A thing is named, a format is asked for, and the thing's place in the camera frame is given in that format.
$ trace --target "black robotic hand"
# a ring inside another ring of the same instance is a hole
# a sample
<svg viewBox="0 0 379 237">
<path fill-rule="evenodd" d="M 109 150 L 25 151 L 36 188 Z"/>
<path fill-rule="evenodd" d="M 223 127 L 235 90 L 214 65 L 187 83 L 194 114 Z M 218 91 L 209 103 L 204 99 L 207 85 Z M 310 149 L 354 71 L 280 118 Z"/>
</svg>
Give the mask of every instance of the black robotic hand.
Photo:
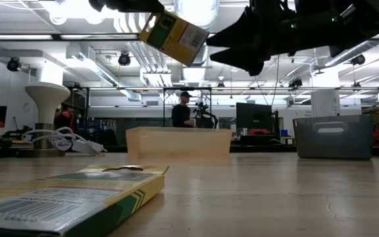
<svg viewBox="0 0 379 237">
<path fill-rule="evenodd" d="M 91 7 L 102 11 L 106 5 L 122 13 L 162 13 L 164 6 L 158 0 L 89 0 Z"/>
<path fill-rule="evenodd" d="M 379 34 L 379 0 L 250 0 L 240 19 L 207 39 L 207 45 L 227 47 L 210 59 L 261 73 L 273 55 L 330 46 L 335 57 Z"/>
</svg>

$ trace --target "black shirt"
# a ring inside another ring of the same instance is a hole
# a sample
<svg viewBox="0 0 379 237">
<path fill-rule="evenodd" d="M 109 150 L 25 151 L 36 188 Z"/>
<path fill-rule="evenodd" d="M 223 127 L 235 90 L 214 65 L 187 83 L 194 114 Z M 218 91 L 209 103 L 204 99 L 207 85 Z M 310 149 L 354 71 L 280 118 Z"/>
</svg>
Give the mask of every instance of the black shirt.
<svg viewBox="0 0 379 237">
<path fill-rule="evenodd" d="M 187 106 L 175 105 L 172 110 L 172 122 L 175 128 L 192 128 L 184 122 L 190 119 L 191 110 Z"/>
</svg>

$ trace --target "bin handle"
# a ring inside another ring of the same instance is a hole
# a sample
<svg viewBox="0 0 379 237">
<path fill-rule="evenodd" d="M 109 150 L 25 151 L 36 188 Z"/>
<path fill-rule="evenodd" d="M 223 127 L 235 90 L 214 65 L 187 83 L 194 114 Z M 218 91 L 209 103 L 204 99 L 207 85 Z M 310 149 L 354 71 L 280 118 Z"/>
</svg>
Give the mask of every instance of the bin handle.
<svg viewBox="0 0 379 237">
<path fill-rule="evenodd" d="M 347 131 L 349 125 L 346 122 L 317 122 L 313 125 L 313 132 L 331 135 Z"/>
</svg>

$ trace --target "wooden tabletop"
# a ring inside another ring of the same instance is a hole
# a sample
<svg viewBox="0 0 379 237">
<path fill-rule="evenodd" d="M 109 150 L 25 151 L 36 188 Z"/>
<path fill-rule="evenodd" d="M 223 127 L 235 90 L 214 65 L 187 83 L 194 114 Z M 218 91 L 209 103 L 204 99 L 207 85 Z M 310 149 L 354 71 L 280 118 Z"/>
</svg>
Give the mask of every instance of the wooden tabletop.
<svg viewBox="0 0 379 237">
<path fill-rule="evenodd" d="M 170 165 L 166 187 L 109 236 L 379 237 L 379 158 L 298 159 L 240 153 L 229 159 L 106 157 L 0 159 L 0 185 L 88 165 Z"/>
</svg>

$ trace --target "light wood crate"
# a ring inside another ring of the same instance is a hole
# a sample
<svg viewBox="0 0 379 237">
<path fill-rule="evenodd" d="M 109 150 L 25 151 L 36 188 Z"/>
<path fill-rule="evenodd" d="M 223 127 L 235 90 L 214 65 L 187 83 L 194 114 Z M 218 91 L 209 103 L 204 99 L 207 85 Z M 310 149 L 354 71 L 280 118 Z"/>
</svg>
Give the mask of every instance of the light wood crate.
<svg viewBox="0 0 379 237">
<path fill-rule="evenodd" d="M 229 129 L 137 127 L 126 131 L 129 158 L 229 158 Z"/>
</svg>

